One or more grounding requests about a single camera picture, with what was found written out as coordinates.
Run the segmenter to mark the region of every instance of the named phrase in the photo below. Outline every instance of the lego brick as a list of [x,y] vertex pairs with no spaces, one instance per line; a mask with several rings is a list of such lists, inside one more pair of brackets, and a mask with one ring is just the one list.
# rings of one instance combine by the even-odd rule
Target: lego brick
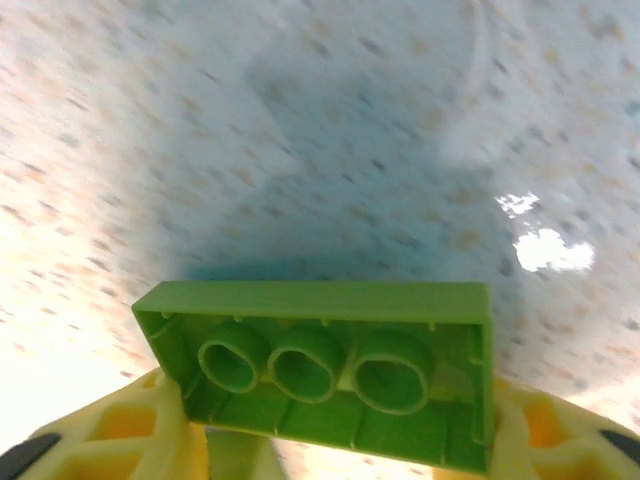
[[481,284],[164,282],[133,311],[191,421],[487,470]]

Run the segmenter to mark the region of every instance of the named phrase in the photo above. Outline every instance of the speckled floor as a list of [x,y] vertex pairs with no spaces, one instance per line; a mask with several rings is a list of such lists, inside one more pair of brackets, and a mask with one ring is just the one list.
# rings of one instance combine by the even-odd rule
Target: speckled floor
[[0,45],[0,449],[151,368],[178,278],[485,281],[499,372],[640,431],[637,1],[3,2]]

